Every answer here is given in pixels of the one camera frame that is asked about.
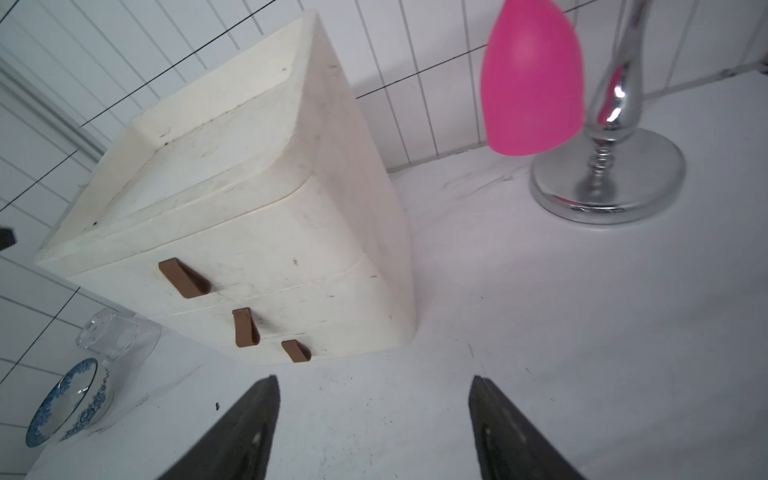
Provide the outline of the chrome glass holder stand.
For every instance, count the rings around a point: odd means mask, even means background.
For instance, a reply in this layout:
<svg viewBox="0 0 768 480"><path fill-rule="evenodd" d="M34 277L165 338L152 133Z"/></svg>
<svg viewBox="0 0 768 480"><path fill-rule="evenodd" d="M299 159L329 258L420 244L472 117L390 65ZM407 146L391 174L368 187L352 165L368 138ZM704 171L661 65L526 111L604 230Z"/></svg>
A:
<svg viewBox="0 0 768 480"><path fill-rule="evenodd" d="M639 125L643 39L651 7L649 1L632 2L582 132L531 164L534 200L558 217L592 225L634 222L667 208L681 189L682 151Z"/></svg>

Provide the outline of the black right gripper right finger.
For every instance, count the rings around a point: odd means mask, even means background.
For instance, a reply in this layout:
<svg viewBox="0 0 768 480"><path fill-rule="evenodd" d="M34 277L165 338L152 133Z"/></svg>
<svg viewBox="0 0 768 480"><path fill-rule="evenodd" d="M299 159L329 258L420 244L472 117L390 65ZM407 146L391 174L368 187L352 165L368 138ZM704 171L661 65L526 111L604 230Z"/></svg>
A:
<svg viewBox="0 0 768 480"><path fill-rule="evenodd" d="M482 478L584 479L491 379L473 378L468 405Z"/></svg>

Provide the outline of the clear upturned glass cup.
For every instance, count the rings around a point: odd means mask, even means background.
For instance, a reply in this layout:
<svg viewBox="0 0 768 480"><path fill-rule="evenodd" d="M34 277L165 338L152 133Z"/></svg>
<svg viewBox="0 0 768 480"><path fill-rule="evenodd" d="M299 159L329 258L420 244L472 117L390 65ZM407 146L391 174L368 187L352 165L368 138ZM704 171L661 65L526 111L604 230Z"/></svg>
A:
<svg viewBox="0 0 768 480"><path fill-rule="evenodd" d="M103 309L81 329L75 344L103 364L122 386L153 353L162 327L139 315Z"/></svg>

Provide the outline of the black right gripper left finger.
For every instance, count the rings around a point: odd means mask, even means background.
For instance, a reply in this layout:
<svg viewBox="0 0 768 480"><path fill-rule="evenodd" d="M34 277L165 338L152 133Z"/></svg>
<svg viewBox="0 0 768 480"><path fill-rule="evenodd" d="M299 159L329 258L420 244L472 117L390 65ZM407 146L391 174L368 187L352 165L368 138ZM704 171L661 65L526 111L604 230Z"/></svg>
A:
<svg viewBox="0 0 768 480"><path fill-rule="evenodd" d="M257 381L163 479L263 479L280 409L276 376Z"/></svg>

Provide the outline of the pink wine glass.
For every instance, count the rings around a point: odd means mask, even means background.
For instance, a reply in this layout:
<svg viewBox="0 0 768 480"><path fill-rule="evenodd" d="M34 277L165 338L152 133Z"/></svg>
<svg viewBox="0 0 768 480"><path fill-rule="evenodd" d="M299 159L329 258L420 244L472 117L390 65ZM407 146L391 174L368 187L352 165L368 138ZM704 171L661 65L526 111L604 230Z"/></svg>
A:
<svg viewBox="0 0 768 480"><path fill-rule="evenodd" d="M504 3L486 46L480 91L487 142L496 153L542 153L582 130L582 49L558 5Z"/></svg>

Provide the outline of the white plastic drawer cabinet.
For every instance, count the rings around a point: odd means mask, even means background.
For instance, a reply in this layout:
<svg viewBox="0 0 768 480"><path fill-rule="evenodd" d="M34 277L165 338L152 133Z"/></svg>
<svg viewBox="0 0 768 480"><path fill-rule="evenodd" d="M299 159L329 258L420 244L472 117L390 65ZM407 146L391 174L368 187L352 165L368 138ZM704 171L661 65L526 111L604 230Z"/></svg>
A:
<svg viewBox="0 0 768 480"><path fill-rule="evenodd" d="M135 117L36 263L246 364L417 330L408 221L313 10Z"/></svg>

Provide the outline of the blue white patterned plate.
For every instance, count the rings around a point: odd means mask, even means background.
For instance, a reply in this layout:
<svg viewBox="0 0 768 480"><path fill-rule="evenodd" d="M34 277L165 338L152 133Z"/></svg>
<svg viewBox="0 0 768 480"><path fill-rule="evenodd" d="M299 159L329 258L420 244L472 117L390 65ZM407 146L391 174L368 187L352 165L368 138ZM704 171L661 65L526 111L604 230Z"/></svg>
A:
<svg viewBox="0 0 768 480"><path fill-rule="evenodd" d="M95 425L114 397L110 372L95 358L72 367L45 397L27 428L25 443L36 448L67 440Z"/></svg>

